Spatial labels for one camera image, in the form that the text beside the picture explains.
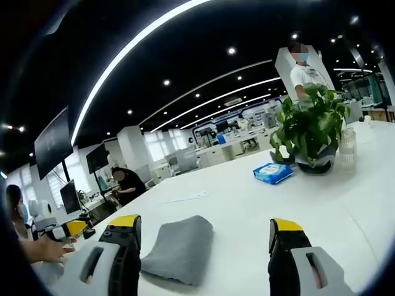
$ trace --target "gray towel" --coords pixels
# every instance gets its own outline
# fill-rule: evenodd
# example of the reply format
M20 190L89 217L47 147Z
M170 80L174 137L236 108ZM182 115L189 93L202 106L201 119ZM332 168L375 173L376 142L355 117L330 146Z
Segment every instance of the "gray towel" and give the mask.
M213 227L201 216L163 224L141 270L185 284L199 285L209 261Z

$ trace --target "man in black shirt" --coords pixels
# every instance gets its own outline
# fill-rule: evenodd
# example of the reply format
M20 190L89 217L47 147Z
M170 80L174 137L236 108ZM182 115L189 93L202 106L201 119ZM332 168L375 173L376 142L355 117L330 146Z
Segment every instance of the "man in black shirt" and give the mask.
M115 167L112 169L112 176L118 181L119 187L114 189L114 195L122 206L136 199L147 190L134 171Z

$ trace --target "curved light strip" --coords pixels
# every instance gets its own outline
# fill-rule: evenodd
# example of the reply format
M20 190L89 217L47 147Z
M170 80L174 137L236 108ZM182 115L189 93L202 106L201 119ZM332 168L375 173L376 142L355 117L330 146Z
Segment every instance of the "curved light strip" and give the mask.
M108 76L111 74L111 72L114 70L114 68L120 63L120 61L137 45L139 44L145 37L147 37L149 34L151 34L154 30L158 29L161 25L164 23L168 22L172 18L176 17L179 14L182 14L183 12L194 8L195 6L198 6L200 4L203 4L205 2L208 2L210 0L190 0L187 3L184 3L173 10L167 12L157 20L153 21L150 25L148 25L143 31L138 33L118 54L117 56L112 60L112 62L107 66L107 68L104 70L103 74L100 76L98 82L94 85L91 93L89 94L82 111L80 113L80 116L78 117L77 124L75 125L73 136L72 136L72 145L74 145L74 142L77 138L78 132L81 128L81 124L85 118L85 115L94 99L98 91L100 90L101 86L103 83L106 81Z
M7 175L0 171L0 176L2 176L5 180L7 179Z
M192 90L190 90L190 91L188 91L188 92L186 92L186 93L180 95L178 98L176 98L176 99L174 99L173 101L171 101L170 103L164 105L164 106L163 106L162 108L160 108L159 110L156 110L154 113L152 113L150 116L148 116L148 117L147 117L146 119L144 119L142 122L140 122L139 125L142 125L144 122L146 122L147 120L149 120L149 119L150 119L151 117L153 117L155 114L158 114L158 113L159 113L160 111L162 111L163 109L166 109L168 106L170 106L170 105L176 103L176 101L182 99L183 97L187 96L188 94L191 94L191 93L197 91L198 89L202 88L203 86L206 86L206 85L208 85L208 84L210 84L210 83L213 83L214 81L217 81L217 80L219 80L219 79L221 79L221 78L223 78L223 77L226 77L226 76L235 74L236 72L240 72L240 71L243 71L243 70L245 70L245 69L249 69L249 68L256 67L256 66L259 66L259 65L262 65L262 64L266 64L266 63L270 63L270 62L273 62L273 60L263 60L263 61L261 61L261 62L254 63L254 64L251 64L251 65L248 65L248 66L245 66L245 67L242 67L242 68L233 70L233 71L231 71L231 72L228 72L228 73L226 73L226 74L223 74L223 75L221 75L221 76L218 76L218 77L216 77L216 78L214 78L214 79L211 79L210 81L205 82L205 83L203 83L202 85L199 85L197 88L194 88L194 89L192 89Z
M235 108L235 107L239 107L239 106L241 106L241 105L250 103L250 102L252 102L252 101L259 100L259 99L261 99L261 98L263 98L263 97L268 97L268 96L270 96L270 95L271 95L271 94L266 94L266 95L264 95L264 96L256 97L255 99L251 99L251 100L248 100L248 101L246 101L246 102L242 102L242 103L239 103L239 104L237 104L237 105L234 105L234 106L225 108L225 109L223 109L223 110L214 112L213 114L210 114L210 115L208 115L208 116L206 116L206 117L203 117L203 118L201 118L201 119L198 119L198 120L196 120L196 121L194 121L194 122L191 122L191 123L189 123L189 124L183 126L183 127L180 128L180 129L183 130L184 128L187 128L187 127L189 127L189 126L191 126L191 125L194 125L195 123L197 123L197 122L199 122L199 121L208 119L208 118L211 117L211 116L214 116L214 115L219 114L219 113L221 113L221 112L228 111L228 110L233 109L233 108Z
M337 68L337 69L333 69L333 71L362 72L362 69L341 69L341 68ZM364 72L373 73L373 71L371 71L371 70L364 70Z
M247 86L245 86L245 87L243 87L243 88L239 88L239 89L236 89L236 90L234 90L234 91L228 92L227 94L223 94L223 95L221 95L221 96L219 96L219 97L215 97L215 98L213 98L213 99L211 99L211 100L209 100L209 101L207 101L207 102L205 102L205 103L202 103L202 104L200 104L200 105L198 105L198 106L196 106L196 107L193 107L192 109L189 109L189 110L185 111L184 113L181 113L181 114L177 115L176 117L170 119L169 121L166 121L165 123L161 124L161 125L158 126L157 128L153 129L153 130L151 131L151 133L153 133L153 132L155 132L156 130L158 130L159 128L161 128L161 127L167 125L168 123L170 123L170 122L172 122L172 121L174 121L174 120L176 120L176 119L178 119L178 118L184 116L185 114L188 114L188 113L192 112L193 110L196 110L196 109L198 109L198 108L200 108L200 107L203 107L204 105L210 104L211 102L214 102L214 101L219 100L219 99L221 99L221 98L223 98L223 97L229 96L230 94L237 93L237 92L242 91L242 90L244 90L244 89L252 88L252 87L254 87L254 86L257 86L257 85L260 85L260 84L264 84L264 83L268 83L268 82L272 82L272 81L279 80L279 79L281 79L281 77L272 78L272 79L269 79L269 80L264 80L264 81L261 81L261 82L258 82L258 83L254 83L254 84L251 84L251 85L247 85Z

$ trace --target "pack of wet wipes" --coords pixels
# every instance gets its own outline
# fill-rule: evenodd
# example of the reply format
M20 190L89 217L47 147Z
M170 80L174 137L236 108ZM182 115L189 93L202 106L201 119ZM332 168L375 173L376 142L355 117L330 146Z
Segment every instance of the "pack of wet wipes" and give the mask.
M289 165L280 165L271 162L254 170L255 178L272 185L280 183L292 174L293 170Z

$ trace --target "black ceiling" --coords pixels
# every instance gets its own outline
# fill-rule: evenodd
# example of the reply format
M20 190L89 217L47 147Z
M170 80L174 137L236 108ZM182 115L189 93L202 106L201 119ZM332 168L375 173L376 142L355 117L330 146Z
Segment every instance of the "black ceiling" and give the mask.
M53 19L54 12L62 6L52 3L48 8L45 3L47 9L33 13L35 25L30 19L21 20L29 28L29 34L24 36L29 36L31 42L19 44L18 50L24 49L25 59L21 60L23 54L12 56L10 51L14 60L9 63L9 88L3 92L1 111L3 123L24 126L26 132L2 130L0 150L5 155L0 157L1 170L11 171L28 162L35 138L66 105L73 128L95 82L117 53L152 21L186 1L74 2L51 35L40 33L44 25L48 26L49 16ZM298 41L322 51L336 87L341 85L331 69L356 67L344 45L346 38L361 44L362 56L370 64L367 68L373 70L380 54L370 52L374 44L362 29L362 17L361 23L350 26L355 9L337 1L291 2L213 0L161 26L139 43L103 84L83 122L77 144L101 142L108 138L107 132L115 136L124 126L137 125L165 104L222 74L275 60L278 48L287 46L294 32L299 35ZM332 44L330 39L340 34L344 38ZM237 54L227 54L230 46L237 48ZM185 96L167 107L166 115L159 112L142 126L152 130L209 99L275 77L278 74L274 62L234 73ZM170 86L162 84L165 79L170 79ZM237 95L247 96L248 100L267 93L279 96L284 90L278 80ZM207 104L164 128L185 125L195 121L196 115L213 113L228 99ZM127 114L129 109L133 110L132 115Z

